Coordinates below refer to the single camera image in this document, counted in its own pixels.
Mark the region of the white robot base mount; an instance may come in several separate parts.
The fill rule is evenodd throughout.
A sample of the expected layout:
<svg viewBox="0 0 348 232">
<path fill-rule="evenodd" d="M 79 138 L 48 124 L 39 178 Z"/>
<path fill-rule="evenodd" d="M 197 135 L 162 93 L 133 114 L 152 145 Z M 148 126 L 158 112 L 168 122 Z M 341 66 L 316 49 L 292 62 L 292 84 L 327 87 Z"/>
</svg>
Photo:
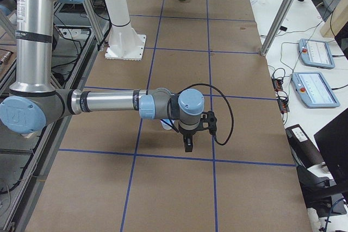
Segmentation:
<svg viewBox="0 0 348 232">
<path fill-rule="evenodd" d="M 137 34 L 131 24 L 126 0 L 105 0 L 111 22 L 107 59 L 142 59 L 146 35 Z"/>
</svg>

